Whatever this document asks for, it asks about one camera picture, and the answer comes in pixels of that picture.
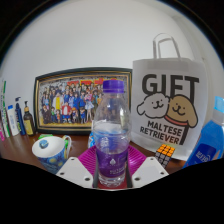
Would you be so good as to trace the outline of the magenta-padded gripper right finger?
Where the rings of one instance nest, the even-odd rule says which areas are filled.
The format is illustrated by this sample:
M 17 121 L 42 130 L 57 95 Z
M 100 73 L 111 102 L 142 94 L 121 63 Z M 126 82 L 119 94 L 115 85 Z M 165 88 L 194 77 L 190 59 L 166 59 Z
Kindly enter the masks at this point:
M 126 181 L 128 188 L 140 188 L 168 176 L 155 157 L 146 157 L 138 149 L 128 148 Z

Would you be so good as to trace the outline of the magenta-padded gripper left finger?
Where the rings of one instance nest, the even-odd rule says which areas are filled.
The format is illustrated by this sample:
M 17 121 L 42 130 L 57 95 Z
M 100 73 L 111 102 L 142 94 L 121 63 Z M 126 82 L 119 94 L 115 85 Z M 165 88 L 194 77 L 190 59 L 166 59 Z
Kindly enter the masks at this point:
M 96 147 L 92 146 L 79 157 L 70 157 L 57 176 L 84 188 L 96 188 L 98 171 Z

